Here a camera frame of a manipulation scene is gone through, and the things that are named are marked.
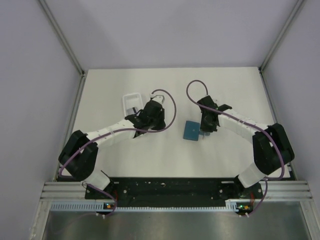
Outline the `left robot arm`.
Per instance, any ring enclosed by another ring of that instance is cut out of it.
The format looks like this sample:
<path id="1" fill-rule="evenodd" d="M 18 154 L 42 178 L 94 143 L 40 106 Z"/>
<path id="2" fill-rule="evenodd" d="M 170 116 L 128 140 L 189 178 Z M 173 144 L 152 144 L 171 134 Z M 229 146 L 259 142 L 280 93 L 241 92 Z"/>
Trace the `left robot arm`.
<path id="1" fill-rule="evenodd" d="M 96 167 L 98 153 L 105 147 L 125 140 L 137 138 L 145 131 L 159 131 L 166 127 L 164 96 L 155 95 L 135 114 L 126 116 L 123 120 L 100 130 L 84 133 L 81 130 L 73 132 L 62 149 L 58 161 L 65 165 L 68 160 L 80 151 L 65 169 L 74 180 L 85 182 L 96 187 L 96 192 L 102 198 L 109 198 L 114 191 L 110 178 Z"/>

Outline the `white plastic basket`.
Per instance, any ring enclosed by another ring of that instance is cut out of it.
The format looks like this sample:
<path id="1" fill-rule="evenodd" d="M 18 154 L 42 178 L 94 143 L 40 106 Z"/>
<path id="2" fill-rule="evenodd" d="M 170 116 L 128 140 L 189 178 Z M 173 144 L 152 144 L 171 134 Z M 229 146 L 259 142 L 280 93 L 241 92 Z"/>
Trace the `white plastic basket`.
<path id="1" fill-rule="evenodd" d="M 126 109 L 136 107 L 139 110 L 144 108 L 142 95 L 138 92 L 129 93 L 122 97 L 123 114 L 126 117 Z"/>

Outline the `blue leather card holder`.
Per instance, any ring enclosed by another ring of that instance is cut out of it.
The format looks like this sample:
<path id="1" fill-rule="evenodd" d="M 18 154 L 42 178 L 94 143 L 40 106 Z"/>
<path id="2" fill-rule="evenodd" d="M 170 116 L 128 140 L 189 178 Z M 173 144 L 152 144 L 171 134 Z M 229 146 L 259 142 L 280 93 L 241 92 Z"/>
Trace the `blue leather card holder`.
<path id="1" fill-rule="evenodd" d="M 204 133 L 200 130 L 200 123 L 187 120 L 185 122 L 183 139 L 189 141 L 198 141 L 199 136 L 203 136 Z"/>

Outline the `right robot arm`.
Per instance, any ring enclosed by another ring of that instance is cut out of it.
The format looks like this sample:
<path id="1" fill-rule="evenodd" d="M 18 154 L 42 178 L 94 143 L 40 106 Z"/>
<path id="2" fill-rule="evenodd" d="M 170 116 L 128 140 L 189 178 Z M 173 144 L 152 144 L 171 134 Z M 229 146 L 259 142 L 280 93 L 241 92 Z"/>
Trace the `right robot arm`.
<path id="1" fill-rule="evenodd" d="M 227 104 L 218 106 L 209 95 L 196 104 L 201 111 L 202 132 L 213 133 L 222 127 L 252 144 L 253 163 L 234 178 L 233 192 L 237 197 L 245 198 L 251 193 L 253 185 L 278 169 L 281 170 L 280 177 L 284 176 L 285 165 L 295 158 L 295 154 L 281 124 L 257 123 Z"/>

